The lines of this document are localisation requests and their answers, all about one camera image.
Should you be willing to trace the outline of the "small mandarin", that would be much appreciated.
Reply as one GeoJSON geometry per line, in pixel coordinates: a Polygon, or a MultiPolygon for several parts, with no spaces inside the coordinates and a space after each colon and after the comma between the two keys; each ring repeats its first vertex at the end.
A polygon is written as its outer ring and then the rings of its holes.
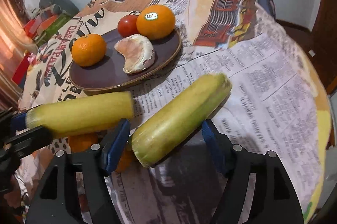
{"type": "Polygon", "coordinates": [[[124,147],[118,165],[115,172],[122,173],[127,170],[134,162],[136,162],[136,156],[132,150],[132,147],[129,143],[126,143],[124,147]]]}
{"type": "Polygon", "coordinates": [[[68,137],[68,144],[72,153],[83,152],[98,142],[96,133],[74,135],[68,137]]]}

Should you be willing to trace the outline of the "medium orange mandarin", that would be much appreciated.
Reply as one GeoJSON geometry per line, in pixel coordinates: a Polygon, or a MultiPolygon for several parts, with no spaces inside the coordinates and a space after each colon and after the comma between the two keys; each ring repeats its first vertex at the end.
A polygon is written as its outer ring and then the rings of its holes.
{"type": "Polygon", "coordinates": [[[72,60],[82,67],[92,66],[105,56],[106,48],[106,42],[101,35],[84,35],[73,43],[72,60]]]}

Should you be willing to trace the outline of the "green husked corn cob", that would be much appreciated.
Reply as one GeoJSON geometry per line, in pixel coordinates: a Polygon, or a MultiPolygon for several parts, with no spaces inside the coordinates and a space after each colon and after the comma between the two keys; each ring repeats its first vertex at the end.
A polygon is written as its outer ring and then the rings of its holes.
{"type": "Polygon", "coordinates": [[[223,73],[205,74],[138,127],[131,147],[143,167],[153,167],[186,140],[230,95],[223,73]]]}

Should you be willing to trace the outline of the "peeled pomelo segment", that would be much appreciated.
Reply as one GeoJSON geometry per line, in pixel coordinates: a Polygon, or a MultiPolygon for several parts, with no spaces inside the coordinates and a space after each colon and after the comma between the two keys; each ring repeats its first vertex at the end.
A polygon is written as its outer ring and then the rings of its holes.
{"type": "Polygon", "coordinates": [[[123,71],[134,74],[146,70],[155,62],[155,49],[150,40],[140,34],[123,38],[114,49],[124,57],[123,71]]]}

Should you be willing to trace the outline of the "red tomato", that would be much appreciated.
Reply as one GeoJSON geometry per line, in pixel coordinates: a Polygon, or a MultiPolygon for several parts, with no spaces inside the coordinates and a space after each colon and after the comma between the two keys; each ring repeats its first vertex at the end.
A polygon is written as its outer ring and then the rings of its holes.
{"type": "Polygon", "coordinates": [[[136,27],[137,18],[137,15],[125,15],[122,17],[117,25],[118,33],[124,38],[138,34],[136,27]]]}

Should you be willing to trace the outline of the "large orange with sticker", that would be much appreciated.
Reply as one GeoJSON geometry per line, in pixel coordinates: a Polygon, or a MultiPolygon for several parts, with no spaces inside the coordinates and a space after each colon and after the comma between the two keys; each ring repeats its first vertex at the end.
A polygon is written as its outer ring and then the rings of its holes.
{"type": "Polygon", "coordinates": [[[145,8],[136,20],[136,28],[140,35],[149,40],[157,40],[168,36],[175,27],[175,15],[164,5],[152,5],[145,8]]]}

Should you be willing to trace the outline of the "red gift box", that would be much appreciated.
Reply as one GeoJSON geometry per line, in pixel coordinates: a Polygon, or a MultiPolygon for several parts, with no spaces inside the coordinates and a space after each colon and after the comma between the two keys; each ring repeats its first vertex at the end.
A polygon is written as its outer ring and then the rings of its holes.
{"type": "Polygon", "coordinates": [[[30,66],[29,61],[30,53],[27,51],[23,57],[23,60],[18,65],[17,69],[15,70],[11,80],[17,84],[21,89],[24,88],[25,80],[27,76],[27,71],[30,66]]]}

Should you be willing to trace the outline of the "orange striped curtain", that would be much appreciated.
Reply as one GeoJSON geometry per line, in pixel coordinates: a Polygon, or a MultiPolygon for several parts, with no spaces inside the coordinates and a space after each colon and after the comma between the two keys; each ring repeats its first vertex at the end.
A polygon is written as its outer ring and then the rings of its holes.
{"type": "Polygon", "coordinates": [[[24,29],[25,13],[15,0],[1,0],[1,109],[18,107],[22,90],[12,78],[26,51],[36,52],[24,29]]]}

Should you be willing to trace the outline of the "green storage box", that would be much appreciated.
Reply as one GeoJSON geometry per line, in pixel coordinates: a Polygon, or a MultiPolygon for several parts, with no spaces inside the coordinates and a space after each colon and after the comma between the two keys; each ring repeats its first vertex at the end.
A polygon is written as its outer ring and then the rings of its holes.
{"type": "Polygon", "coordinates": [[[37,47],[47,43],[49,39],[58,33],[59,29],[71,20],[67,14],[53,15],[47,20],[43,21],[38,29],[37,35],[34,37],[34,43],[37,47]]]}

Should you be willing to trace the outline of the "purple ceramic plate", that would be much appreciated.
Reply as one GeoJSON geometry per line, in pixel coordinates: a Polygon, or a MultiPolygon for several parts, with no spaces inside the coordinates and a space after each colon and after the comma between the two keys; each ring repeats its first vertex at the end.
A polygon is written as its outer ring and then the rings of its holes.
{"type": "Polygon", "coordinates": [[[84,91],[100,92],[137,84],[167,66],[182,46],[175,30],[155,41],[139,34],[124,38],[117,29],[104,33],[102,38],[106,54],[100,61],[85,67],[75,62],[70,65],[72,84],[84,91]]]}

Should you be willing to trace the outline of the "grey seal plush toy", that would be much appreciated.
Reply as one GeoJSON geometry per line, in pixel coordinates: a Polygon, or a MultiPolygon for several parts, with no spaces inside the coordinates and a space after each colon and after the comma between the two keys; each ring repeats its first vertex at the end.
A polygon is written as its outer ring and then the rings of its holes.
{"type": "Polygon", "coordinates": [[[58,5],[62,11],[69,16],[74,17],[79,13],[79,9],[71,0],[40,0],[39,8],[45,9],[52,5],[58,5]]]}

